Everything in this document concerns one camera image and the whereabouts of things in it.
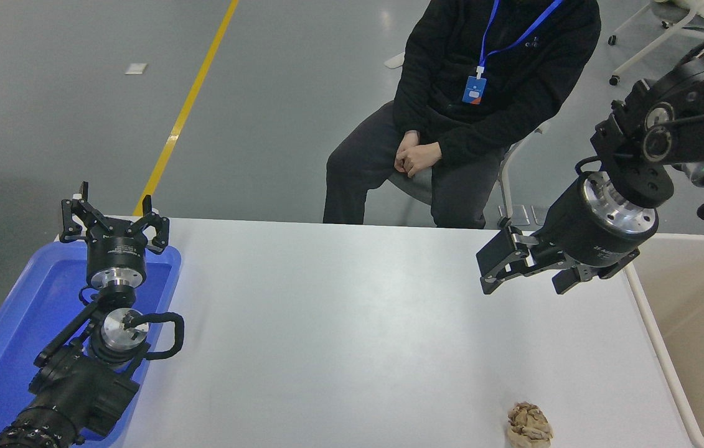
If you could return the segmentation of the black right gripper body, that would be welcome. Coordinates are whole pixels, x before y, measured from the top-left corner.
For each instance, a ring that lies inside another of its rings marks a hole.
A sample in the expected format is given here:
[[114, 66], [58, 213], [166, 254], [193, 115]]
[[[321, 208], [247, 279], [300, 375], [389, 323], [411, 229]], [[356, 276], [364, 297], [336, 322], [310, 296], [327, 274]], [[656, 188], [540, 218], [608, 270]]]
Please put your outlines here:
[[563, 250], [568, 268], [597, 267], [594, 277], [608, 279], [639, 257], [642, 210], [623, 202], [608, 180], [577, 180], [551, 205], [537, 233]]

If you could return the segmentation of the person's right hand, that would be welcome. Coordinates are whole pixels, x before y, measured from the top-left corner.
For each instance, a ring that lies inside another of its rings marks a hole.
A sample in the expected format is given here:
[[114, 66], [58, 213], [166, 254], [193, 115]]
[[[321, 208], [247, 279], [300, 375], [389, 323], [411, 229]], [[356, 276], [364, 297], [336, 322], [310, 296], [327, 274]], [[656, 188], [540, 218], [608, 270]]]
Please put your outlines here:
[[407, 174], [414, 167], [414, 162], [411, 161], [411, 151], [420, 144], [419, 131], [409, 130], [404, 133], [401, 143], [395, 153], [394, 168], [399, 173]]

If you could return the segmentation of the person's left hand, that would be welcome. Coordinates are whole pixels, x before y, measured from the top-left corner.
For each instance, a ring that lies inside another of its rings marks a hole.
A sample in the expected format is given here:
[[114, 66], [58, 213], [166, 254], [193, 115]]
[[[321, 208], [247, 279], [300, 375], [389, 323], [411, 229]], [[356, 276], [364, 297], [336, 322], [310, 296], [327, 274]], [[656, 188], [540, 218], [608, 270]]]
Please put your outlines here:
[[415, 163], [414, 167], [406, 176], [411, 179], [417, 173], [433, 167], [440, 159], [442, 159], [442, 147], [439, 142], [417, 145], [411, 151], [411, 161]]

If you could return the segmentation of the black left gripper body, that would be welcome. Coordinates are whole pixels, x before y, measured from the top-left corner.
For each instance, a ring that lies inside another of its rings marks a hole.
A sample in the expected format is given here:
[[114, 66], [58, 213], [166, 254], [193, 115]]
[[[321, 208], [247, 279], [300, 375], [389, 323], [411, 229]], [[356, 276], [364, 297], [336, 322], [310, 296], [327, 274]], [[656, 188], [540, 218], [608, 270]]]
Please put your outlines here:
[[108, 228], [98, 222], [87, 226], [87, 274], [95, 275], [112, 268], [133, 270], [145, 275], [144, 233], [128, 233], [129, 221], [110, 219]]

